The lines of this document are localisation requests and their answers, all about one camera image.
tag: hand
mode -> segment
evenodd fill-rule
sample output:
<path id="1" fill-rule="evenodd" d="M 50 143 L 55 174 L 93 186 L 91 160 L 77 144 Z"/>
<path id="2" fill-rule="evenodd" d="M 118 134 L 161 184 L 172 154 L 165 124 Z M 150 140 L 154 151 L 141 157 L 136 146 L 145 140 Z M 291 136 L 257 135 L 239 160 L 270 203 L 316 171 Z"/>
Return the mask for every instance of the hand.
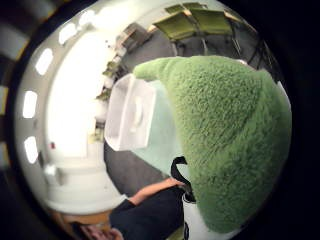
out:
<path id="1" fill-rule="evenodd" d="M 95 240 L 123 240 L 122 234 L 115 228 L 108 231 L 102 230 L 95 225 L 81 226 L 87 237 Z"/>
<path id="2" fill-rule="evenodd" d="M 183 182 L 180 182 L 173 177 L 167 178 L 164 181 L 166 182 L 166 184 L 168 184 L 169 187 L 185 185 Z"/>

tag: black shirt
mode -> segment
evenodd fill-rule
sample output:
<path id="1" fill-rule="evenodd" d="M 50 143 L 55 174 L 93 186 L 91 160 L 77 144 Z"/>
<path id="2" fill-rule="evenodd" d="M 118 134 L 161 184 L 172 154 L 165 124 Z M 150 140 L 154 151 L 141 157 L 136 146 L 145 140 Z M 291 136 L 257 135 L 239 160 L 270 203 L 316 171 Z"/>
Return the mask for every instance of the black shirt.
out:
<path id="1" fill-rule="evenodd" d="M 110 214 L 111 227 L 125 240 L 164 240 L 183 223 L 183 190 L 162 190 L 135 206 L 124 200 Z"/>

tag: white plastic container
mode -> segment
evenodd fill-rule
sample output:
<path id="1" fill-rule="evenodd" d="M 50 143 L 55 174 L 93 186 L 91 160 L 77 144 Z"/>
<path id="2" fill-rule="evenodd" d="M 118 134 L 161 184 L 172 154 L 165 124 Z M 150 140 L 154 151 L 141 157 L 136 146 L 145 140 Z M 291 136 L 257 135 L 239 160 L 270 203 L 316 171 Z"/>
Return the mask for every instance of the white plastic container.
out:
<path id="1" fill-rule="evenodd" d="M 235 229 L 229 233 L 218 233 L 211 231 L 204 223 L 200 211 L 195 202 L 190 202 L 186 194 L 182 196 L 184 214 L 185 240 L 228 240 L 237 235 L 241 230 Z"/>
<path id="2" fill-rule="evenodd" d="M 156 89 L 128 74 L 112 88 L 104 137 L 115 151 L 148 145 L 156 100 Z"/>

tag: green fleece fabric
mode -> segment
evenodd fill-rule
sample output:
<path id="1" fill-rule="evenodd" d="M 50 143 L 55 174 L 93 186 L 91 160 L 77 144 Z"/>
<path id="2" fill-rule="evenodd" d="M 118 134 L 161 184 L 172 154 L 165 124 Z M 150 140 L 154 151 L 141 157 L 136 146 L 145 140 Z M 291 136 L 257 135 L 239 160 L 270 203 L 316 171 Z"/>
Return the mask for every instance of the green fleece fabric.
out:
<path id="1" fill-rule="evenodd" d="M 136 77 L 165 85 L 200 213 L 238 229 L 270 194 L 289 152 L 291 112 L 266 71 L 219 56 L 159 58 Z"/>

